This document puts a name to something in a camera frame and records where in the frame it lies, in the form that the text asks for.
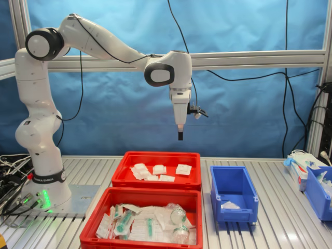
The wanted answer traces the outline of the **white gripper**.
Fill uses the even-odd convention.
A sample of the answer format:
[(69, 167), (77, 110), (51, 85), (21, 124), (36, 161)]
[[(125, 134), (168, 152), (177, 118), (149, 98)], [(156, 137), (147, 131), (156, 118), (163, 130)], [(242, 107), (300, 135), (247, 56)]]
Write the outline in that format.
[(183, 140), (184, 124), (187, 117), (187, 106), (191, 99), (191, 90), (170, 90), (170, 99), (173, 104), (175, 123), (178, 129), (178, 140)]

